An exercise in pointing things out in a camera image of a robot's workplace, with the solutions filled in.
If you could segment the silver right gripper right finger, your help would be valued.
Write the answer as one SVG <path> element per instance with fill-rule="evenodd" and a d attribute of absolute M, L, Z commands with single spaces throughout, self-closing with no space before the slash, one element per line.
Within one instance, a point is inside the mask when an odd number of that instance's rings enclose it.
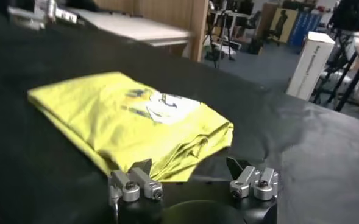
<path fill-rule="evenodd" d="M 279 174 L 275 169 L 266 167 L 258 170 L 247 161 L 227 157 L 226 164 L 233 180 L 229 191 L 233 198 L 244 199 L 253 196 L 257 200 L 272 200 L 278 196 Z"/>

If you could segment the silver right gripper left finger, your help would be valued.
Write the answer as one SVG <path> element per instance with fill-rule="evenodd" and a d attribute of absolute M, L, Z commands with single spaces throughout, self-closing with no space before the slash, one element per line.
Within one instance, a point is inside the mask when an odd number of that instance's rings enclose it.
<path fill-rule="evenodd" d="M 142 195 L 152 201 L 162 200 L 163 185 L 149 176 L 151 168 L 152 160 L 146 159 L 133 163 L 127 172 L 111 171 L 108 177 L 109 205 L 118 209 L 120 199 L 127 203 L 133 203 Z"/>

